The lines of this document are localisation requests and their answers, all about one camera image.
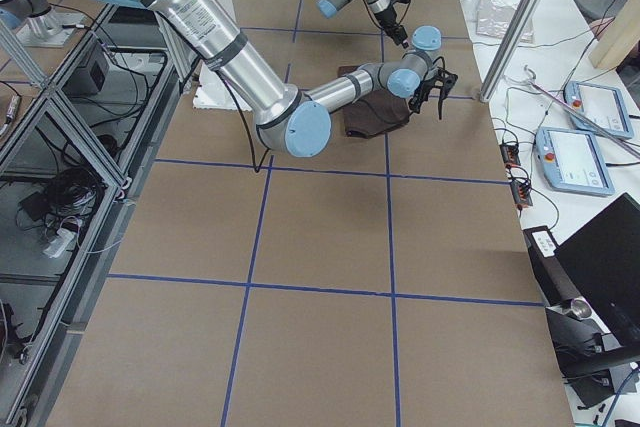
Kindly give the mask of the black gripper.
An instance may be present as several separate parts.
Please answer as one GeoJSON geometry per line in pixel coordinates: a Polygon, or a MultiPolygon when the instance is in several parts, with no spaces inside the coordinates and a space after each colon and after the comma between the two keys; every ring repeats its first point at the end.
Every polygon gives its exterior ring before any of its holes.
{"type": "Polygon", "coordinates": [[[385,34],[391,35],[391,39],[396,46],[409,46],[406,30],[404,28],[397,28],[397,14],[393,6],[388,6],[381,11],[374,12],[373,15],[385,34]]]}
{"type": "Polygon", "coordinates": [[[428,99],[436,82],[437,79],[435,77],[420,82],[412,98],[408,101],[408,108],[413,114],[419,114],[421,112],[422,104],[428,99]]]}

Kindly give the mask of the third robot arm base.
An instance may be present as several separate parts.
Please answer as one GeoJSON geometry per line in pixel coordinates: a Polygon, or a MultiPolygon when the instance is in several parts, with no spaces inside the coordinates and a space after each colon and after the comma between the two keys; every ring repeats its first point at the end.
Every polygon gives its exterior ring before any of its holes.
{"type": "Polygon", "coordinates": [[[63,27],[64,19],[71,17],[58,13],[48,0],[1,0],[1,20],[29,47],[64,46],[73,32],[63,27]]]}

